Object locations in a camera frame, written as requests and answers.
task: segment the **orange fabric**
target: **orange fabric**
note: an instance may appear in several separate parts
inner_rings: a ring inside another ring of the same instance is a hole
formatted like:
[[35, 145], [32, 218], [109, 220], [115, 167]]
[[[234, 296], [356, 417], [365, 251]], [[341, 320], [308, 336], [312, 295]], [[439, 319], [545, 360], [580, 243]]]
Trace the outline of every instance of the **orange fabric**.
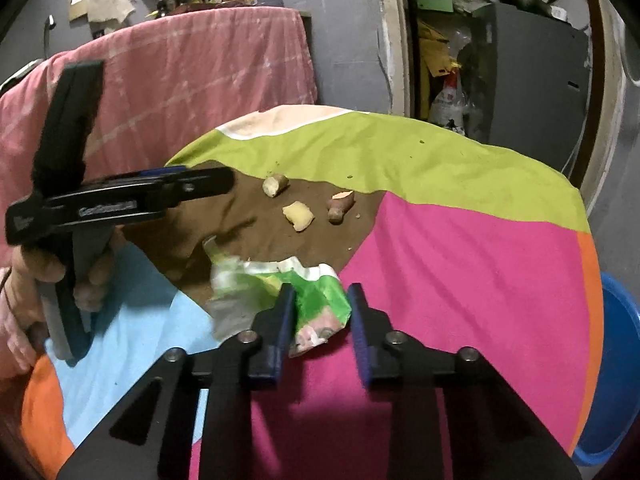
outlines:
[[46, 355], [41, 357], [24, 393], [22, 438], [47, 480], [55, 480], [74, 452], [62, 419], [62, 391]]
[[567, 450], [569, 455], [574, 453], [578, 440], [587, 423], [587, 418], [591, 410], [591, 403], [596, 391], [598, 374], [600, 373], [600, 362], [602, 360], [602, 345], [604, 339], [604, 303], [602, 299], [602, 282], [600, 281], [600, 266], [598, 265], [598, 255], [593, 238], [588, 233], [577, 232], [578, 245], [582, 255], [582, 274], [584, 275], [584, 291], [589, 309], [589, 365], [584, 385], [584, 400], [578, 419], [578, 427], [571, 442], [571, 447]]

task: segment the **screw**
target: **screw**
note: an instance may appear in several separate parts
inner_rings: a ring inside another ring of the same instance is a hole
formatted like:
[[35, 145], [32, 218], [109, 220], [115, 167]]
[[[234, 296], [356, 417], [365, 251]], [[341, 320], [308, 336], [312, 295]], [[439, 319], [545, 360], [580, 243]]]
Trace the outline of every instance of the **screw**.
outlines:
[[258, 339], [258, 335], [253, 330], [242, 330], [238, 334], [238, 341], [241, 343], [253, 343], [256, 339]]
[[392, 330], [391, 332], [386, 333], [385, 339], [386, 342], [391, 343], [392, 345], [401, 345], [402, 343], [406, 343], [409, 338], [404, 332]]
[[176, 361], [179, 361], [180, 359], [185, 357], [185, 355], [187, 355], [187, 352], [185, 352], [182, 348], [169, 348], [164, 353], [164, 359], [166, 361], [169, 361], [170, 363], [175, 363]]
[[465, 346], [458, 350], [458, 355], [467, 363], [473, 363], [480, 358], [480, 352], [471, 346]]

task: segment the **light blue fabric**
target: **light blue fabric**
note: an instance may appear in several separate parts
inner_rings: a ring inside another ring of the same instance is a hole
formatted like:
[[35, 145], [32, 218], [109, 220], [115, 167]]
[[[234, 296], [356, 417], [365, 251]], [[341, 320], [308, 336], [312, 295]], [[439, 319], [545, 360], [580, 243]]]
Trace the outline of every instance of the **light blue fabric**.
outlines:
[[[50, 340], [46, 344], [62, 390], [66, 432], [76, 447], [167, 349], [192, 354], [219, 345], [211, 318], [131, 243], [117, 256], [111, 291], [92, 325], [91, 349], [73, 367], [56, 359]], [[194, 443], [202, 437], [206, 398], [202, 391]]]

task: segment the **finger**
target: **finger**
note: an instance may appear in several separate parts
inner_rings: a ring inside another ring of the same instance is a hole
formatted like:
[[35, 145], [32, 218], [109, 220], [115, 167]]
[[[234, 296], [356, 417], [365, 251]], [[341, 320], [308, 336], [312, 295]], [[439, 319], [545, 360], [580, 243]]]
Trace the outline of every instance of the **finger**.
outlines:
[[74, 299], [78, 301], [102, 301], [107, 295], [107, 285], [92, 285], [89, 282], [81, 282], [74, 289]]
[[14, 251], [14, 271], [40, 282], [57, 283], [65, 276], [65, 267], [53, 254], [23, 246]]
[[92, 285], [104, 285], [108, 283], [113, 272], [113, 266], [115, 264], [115, 256], [111, 248], [107, 250], [98, 258], [93, 267], [87, 274], [87, 280]]
[[34, 305], [34, 308], [29, 309], [29, 316], [31, 318], [31, 323], [43, 323], [45, 322], [44, 311], [42, 309], [42, 302], [38, 302]]
[[111, 235], [111, 240], [109, 240], [109, 246], [115, 254], [118, 254], [118, 251], [125, 245], [127, 245], [127, 239], [124, 237], [122, 229], [120, 227], [116, 227], [113, 230], [113, 235]]
[[101, 301], [77, 301], [76, 306], [80, 310], [84, 310], [86, 312], [100, 312], [102, 308]]

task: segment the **blue bowl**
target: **blue bowl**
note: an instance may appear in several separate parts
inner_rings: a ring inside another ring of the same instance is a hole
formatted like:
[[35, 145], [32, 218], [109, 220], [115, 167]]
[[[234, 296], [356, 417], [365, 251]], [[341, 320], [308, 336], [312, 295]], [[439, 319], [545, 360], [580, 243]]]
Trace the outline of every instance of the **blue bowl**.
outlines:
[[587, 424], [574, 451], [579, 466], [605, 463], [640, 413], [640, 313], [631, 295], [602, 273], [604, 344]]

